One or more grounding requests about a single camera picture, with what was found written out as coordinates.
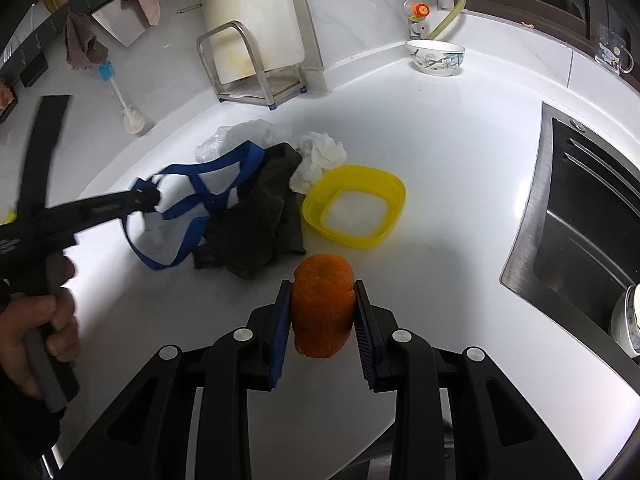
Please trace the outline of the person's left hand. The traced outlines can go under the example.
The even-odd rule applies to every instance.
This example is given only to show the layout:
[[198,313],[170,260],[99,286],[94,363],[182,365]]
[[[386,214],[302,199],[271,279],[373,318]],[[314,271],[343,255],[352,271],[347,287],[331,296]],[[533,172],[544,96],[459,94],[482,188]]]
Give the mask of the person's left hand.
[[11,286],[1,313],[1,367],[24,393],[56,411],[79,391],[73,370],[80,352],[76,307],[65,287],[75,267],[56,254],[28,270]]

